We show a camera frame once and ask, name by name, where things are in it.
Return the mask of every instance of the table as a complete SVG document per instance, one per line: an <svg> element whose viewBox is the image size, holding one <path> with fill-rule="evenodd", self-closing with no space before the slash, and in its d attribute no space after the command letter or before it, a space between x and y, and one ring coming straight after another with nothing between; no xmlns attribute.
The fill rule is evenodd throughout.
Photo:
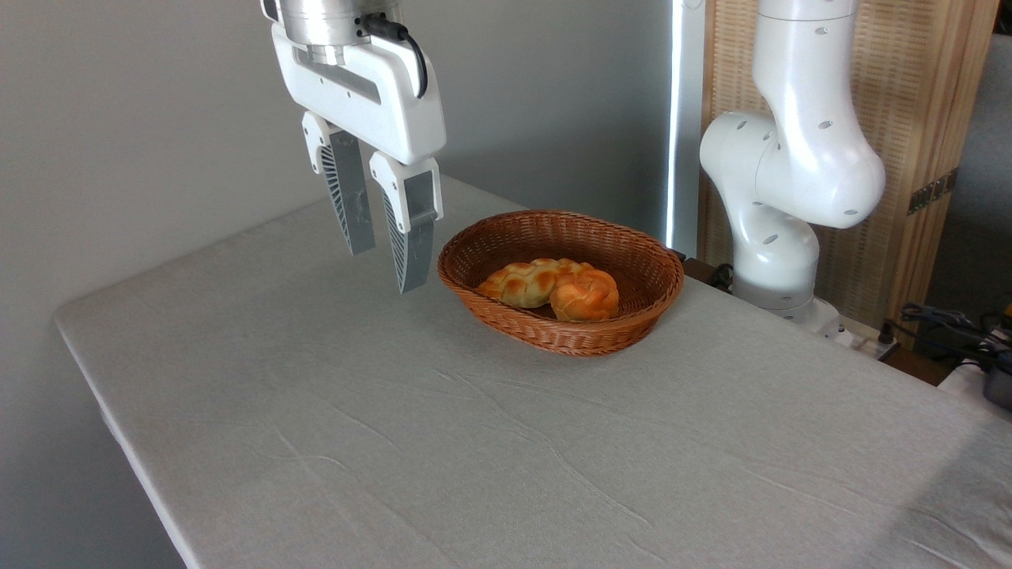
<svg viewBox="0 0 1012 569"><path fill-rule="evenodd" d="M443 184L436 247L517 208ZM57 315L189 567L1012 566L972 404L691 279L552 354L340 239L321 201Z"/></svg>
<svg viewBox="0 0 1012 569"><path fill-rule="evenodd" d="M715 281L716 267L708 265L699 259L685 259L685 275L691 276L702 282L711 283L718 287L721 291L730 294L730 290L723 283ZM847 329L853 333L855 336L867 342L875 342L878 337L878 330L874 330L870 326L861 324L859 322L852 321L848 318L844 318L844 324ZM891 368L896 368L901 372L913 376L922 382L935 387L941 387L939 384L945 380L946 377L952 372L951 367L943 365L937 361L924 357L920 354L914 353L913 351L903 348L896 343L892 346L887 345L884 348L881 344L870 344L868 347L861 348L864 355L871 357L877 357L880 361L890 365Z"/></svg>

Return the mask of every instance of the woven panel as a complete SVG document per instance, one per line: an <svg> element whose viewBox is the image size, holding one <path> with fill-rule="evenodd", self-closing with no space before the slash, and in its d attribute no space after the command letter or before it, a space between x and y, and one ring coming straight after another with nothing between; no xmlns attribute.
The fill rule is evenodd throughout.
<svg viewBox="0 0 1012 569"><path fill-rule="evenodd" d="M705 94L704 123L728 110L767 110L751 77L757 5L756 0L714 1L707 54L711 83ZM816 294L860 322L877 325L886 314L911 193L934 179L931 176L939 170L954 167L936 160L926 163L923 157L933 152L924 145L950 134L943 128L933 137L928 127L937 123L937 116L928 115L947 115L949 110L940 91L955 79L939 77L945 70L940 63L946 53L939 45L939 37L946 34L939 30L953 25L951 20L959 18L959 12L958 6L945 1L865 0L861 4L851 89L861 128L886 166L886 194L875 212L855 228L815 228L822 250ZM948 40L959 42L959 34ZM949 130L954 137L964 136L958 125ZM952 144L961 148L961 138ZM958 153L949 150L947 154ZM708 180L700 201L704 220L701 256L714 265L731 262L727 215ZM940 227L941 220L934 223Z"/></svg>
<svg viewBox="0 0 1012 569"><path fill-rule="evenodd" d="M935 31L946 42L938 46L937 64L930 82L925 142L916 158L918 187L955 168L977 97L998 0L952 3ZM887 314L897 317L907 302L927 299L949 195L907 218L899 244L898 262Z"/></svg>

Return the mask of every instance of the bread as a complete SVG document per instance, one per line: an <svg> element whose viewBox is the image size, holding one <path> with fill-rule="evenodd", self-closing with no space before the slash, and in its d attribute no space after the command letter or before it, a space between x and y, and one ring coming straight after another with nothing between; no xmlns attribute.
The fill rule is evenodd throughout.
<svg viewBox="0 0 1012 569"><path fill-rule="evenodd" d="M561 322L598 322L618 316L618 286L603 270L589 269L563 278L550 300Z"/></svg>
<svg viewBox="0 0 1012 569"><path fill-rule="evenodd" d="M560 278L571 278L589 269L593 269L590 264L570 259L510 263L489 275L478 292L510 306L537 308L549 304Z"/></svg>

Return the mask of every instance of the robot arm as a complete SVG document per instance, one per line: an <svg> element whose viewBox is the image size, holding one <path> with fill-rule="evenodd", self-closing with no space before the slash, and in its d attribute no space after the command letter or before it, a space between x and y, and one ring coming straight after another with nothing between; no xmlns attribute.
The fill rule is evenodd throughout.
<svg viewBox="0 0 1012 569"><path fill-rule="evenodd" d="M773 115L722 114L700 146L731 221L735 296L829 336L839 315L814 297L808 223L853 227L886 184L850 98L858 4L760 0L752 73Z"/></svg>
<svg viewBox="0 0 1012 569"><path fill-rule="evenodd" d="M306 108L303 134L352 254L375 244L359 141L384 191L402 293L425 282L442 218L446 143L431 62L401 25L400 0L262 0L284 84Z"/></svg>

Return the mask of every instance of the wicker basket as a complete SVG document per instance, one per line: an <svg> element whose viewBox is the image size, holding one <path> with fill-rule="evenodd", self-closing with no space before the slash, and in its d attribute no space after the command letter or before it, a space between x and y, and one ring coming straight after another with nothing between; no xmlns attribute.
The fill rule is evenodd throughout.
<svg viewBox="0 0 1012 569"><path fill-rule="evenodd" d="M475 289L511 262L567 257L608 271L618 284L618 316L559 322L547 306L514 308ZM439 277L489 326L535 347L568 355L604 355L642 340L682 290L674 252L645 233L580 214L523 211L465 229L439 254Z"/></svg>

